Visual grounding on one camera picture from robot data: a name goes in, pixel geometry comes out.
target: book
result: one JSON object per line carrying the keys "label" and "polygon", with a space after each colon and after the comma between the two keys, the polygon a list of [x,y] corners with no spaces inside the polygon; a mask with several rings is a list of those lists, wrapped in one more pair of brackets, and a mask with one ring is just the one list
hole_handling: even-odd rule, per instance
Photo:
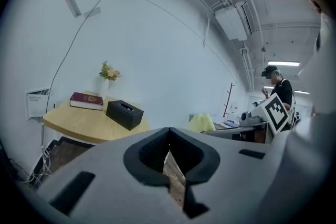
{"label": "book", "polygon": [[70,106],[84,109],[103,110],[103,98],[80,92],[74,92],[70,98]]}

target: air conditioner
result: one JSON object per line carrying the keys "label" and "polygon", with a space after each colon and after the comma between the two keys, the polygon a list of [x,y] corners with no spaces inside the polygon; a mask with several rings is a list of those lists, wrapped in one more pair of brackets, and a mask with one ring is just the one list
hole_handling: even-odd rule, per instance
{"label": "air conditioner", "polygon": [[246,2],[238,2],[216,11],[216,19],[228,39],[246,40],[256,31],[253,17]]}

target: flower vase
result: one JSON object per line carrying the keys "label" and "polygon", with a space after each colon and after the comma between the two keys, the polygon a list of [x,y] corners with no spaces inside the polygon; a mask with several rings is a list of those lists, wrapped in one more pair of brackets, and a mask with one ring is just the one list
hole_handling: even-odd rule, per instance
{"label": "flower vase", "polygon": [[102,78],[100,83],[99,96],[102,97],[103,100],[106,98],[108,89],[109,89],[109,80]]}

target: coat rack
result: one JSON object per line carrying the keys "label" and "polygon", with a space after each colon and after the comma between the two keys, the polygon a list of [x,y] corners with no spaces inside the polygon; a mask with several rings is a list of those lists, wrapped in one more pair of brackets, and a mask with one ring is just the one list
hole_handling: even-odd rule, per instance
{"label": "coat rack", "polygon": [[227,114],[227,113],[226,113],[226,109],[227,109],[227,106],[228,106],[228,104],[229,104],[230,95],[231,95],[231,91],[232,91],[232,87],[233,87],[233,86],[235,86],[235,85],[232,85],[232,82],[231,82],[230,91],[227,91],[227,92],[229,93],[229,97],[227,98],[227,102],[226,102],[226,104],[224,105],[224,106],[225,106],[225,111],[224,111],[224,115],[223,115],[223,117],[225,117],[225,115]]}

